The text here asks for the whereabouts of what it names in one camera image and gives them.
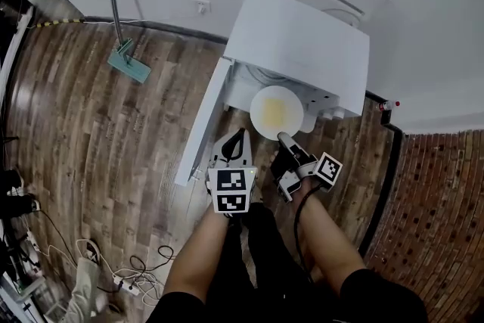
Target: black sleeve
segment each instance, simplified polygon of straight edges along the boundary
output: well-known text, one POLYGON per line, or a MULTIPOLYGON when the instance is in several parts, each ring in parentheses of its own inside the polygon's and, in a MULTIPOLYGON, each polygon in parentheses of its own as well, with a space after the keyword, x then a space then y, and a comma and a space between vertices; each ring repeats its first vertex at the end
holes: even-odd
POLYGON ((341 287, 340 299, 351 322, 428 322, 420 297, 368 269, 348 276, 341 287))
POLYGON ((202 300, 185 292, 171 292, 164 295, 148 318, 147 323, 160 323, 167 318, 200 318, 205 311, 202 300))

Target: wall socket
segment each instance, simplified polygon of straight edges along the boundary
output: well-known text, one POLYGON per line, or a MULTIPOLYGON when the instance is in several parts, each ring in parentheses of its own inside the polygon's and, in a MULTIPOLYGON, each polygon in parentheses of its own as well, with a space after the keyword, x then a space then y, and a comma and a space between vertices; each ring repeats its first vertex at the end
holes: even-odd
POLYGON ((197 6, 198 14, 204 15, 212 11, 210 0, 192 0, 192 2, 197 6))
POLYGON ((119 283, 122 281, 123 282, 123 290, 127 290, 129 293, 132 293, 133 295, 137 296, 139 295, 139 288, 136 287, 136 285, 132 285, 131 283, 133 282, 132 279, 126 279, 123 280, 121 277, 114 275, 114 284, 119 287, 119 283))

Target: mop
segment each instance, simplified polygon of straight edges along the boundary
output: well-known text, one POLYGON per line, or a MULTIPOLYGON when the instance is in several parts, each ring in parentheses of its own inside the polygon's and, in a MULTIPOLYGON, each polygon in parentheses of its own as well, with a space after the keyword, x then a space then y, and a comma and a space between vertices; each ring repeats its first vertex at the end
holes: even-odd
POLYGON ((121 70, 127 76, 130 76, 140 83, 144 83, 148 74, 150 74, 151 69, 142 62, 127 55, 127 52, 133 46, 133 41, 131 38, 128 38, 127 40, 123 39, 116 0, 111 0, 111 8, 113 9, 114 26, 116 26, 119 47, 111 53, 107 62, 112 67, 121 70))

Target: brick wall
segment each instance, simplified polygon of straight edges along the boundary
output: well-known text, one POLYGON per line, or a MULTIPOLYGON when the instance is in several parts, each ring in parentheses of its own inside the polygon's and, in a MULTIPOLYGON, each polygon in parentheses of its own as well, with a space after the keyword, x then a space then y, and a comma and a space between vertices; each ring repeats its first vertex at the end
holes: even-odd
POLYGON ((465 321, 484 280, 484 131, 402 142, 365 261, 425 302, 431 322, 465 321))

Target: power strip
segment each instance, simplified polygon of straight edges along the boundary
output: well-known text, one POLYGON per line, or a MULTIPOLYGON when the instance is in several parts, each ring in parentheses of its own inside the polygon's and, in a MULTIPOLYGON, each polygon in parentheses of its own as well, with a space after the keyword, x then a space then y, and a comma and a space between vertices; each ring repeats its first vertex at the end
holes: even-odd
POLYGON ((127 290, 129 293, 137 296, 139 295, 139 288, 136 287, 134 284, 131 285, 132 280, 123 280, 121 277, 114 275, 114 284, 119 287, 119 283, 123 283, 123 290, 127 290))

